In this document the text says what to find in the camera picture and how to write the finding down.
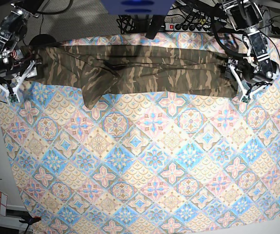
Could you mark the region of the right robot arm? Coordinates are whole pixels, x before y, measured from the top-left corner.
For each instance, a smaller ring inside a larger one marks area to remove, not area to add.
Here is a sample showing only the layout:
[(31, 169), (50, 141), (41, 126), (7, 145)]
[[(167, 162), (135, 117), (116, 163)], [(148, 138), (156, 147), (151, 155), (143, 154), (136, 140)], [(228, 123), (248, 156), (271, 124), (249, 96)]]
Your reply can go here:
[(37, 65), (41, 64), (29, 47), (22, 55), (16, 47), (26, 36), (28, 19), (38, 17), (42, 4), (42, 0), (12, 3), (14, 10), (0, 23), (0, 89), (9, 104), (20, 102), (19, 87), (26, 78), (37, 75)]

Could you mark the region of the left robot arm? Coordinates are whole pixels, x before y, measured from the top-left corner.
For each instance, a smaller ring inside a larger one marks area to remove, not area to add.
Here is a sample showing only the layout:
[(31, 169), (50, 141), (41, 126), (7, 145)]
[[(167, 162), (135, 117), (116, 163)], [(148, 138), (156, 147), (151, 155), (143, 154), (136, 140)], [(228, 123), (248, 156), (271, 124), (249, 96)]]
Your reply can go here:
[(245, 54), (227, 48), (218, 36), (218, 22), (211, 20), (214, 37), (229, 56), (225, 65), (225, 77), (236, 80), (239, 101), (249, 104), (257, 92), (272, 85), (279, 77), (280, 64), (270, 58), (270, 38), (259, 29), (263, 16), (256, 3), (251, 0), (223, 0), (219, 7), (230, 17), (234, 30), (242, 34), (247, 48)]

